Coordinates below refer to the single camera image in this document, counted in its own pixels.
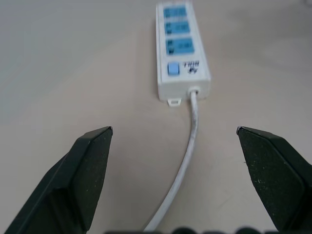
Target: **white cable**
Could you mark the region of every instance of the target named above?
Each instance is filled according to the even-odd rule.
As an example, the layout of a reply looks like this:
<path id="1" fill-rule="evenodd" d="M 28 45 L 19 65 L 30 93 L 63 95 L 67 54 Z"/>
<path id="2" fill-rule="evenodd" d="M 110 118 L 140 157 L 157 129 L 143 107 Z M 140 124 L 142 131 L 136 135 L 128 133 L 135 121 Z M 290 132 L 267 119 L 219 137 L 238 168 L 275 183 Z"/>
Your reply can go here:
<path id="1" fill-rule="evenodd" d="M 156 227 L 161 222 L 162 218 L 165 216 L 166 212 L 168 211 L 174 197 L 176 196 L 177 191 L 180 188 L 182 180 L 184 178 L 186 169 L 190 164 L 192 154 L 194 151 L 195 139 L 198 131 L 198 106 L 196 100 L 196 91 L 190 92 L 191 96 L 191 105 L 192 105 L 192 130 L 190 134 L 189 144 L 187 146 L 187 150 L 182 161 L 181 167 L 175 177 L 175 181 L 173 182 L 168 194 L 166 195 L 165 199 L 163 200 L 161 206 L 155 213 L 154 217 L 151 219 L 149 224 L 145 227 L 145 232 L 151 232 L 156 229 Z"/>

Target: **power strip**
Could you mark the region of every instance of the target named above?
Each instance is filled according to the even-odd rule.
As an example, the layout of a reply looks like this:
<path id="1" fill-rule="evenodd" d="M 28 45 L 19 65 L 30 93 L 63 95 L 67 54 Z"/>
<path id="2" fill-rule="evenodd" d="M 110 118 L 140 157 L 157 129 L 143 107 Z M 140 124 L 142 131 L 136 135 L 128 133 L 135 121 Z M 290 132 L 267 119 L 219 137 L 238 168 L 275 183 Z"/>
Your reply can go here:
<path id="1" fill-rule="evenodd" d="M 158 95 L 169 106 L 179 106 L 196 91 L 206 98 L 211 75 L 194 9 L 189 1 L 160 3 L 156 8 Z"/>

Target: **beige tabletop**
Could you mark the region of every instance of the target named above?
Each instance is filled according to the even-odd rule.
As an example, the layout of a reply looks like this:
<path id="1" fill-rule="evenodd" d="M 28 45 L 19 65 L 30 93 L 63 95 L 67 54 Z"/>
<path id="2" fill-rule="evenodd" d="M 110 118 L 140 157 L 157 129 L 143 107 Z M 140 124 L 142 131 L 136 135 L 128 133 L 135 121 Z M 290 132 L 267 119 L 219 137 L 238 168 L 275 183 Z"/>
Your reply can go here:
<path id="1" fill-rule="evenodd" d="M 157 0 L 0 2 L 0 233 L 74 141 L 112 126 L 90 229 L 140 230 L 184 156 L 190 108 L 157 97 Z M 274 229 L 238 125 L 283 136 L 312 163 L 312 8 L 301 0 L 194 1 L 213 77 L 191 164 L 159 230 Z"/>

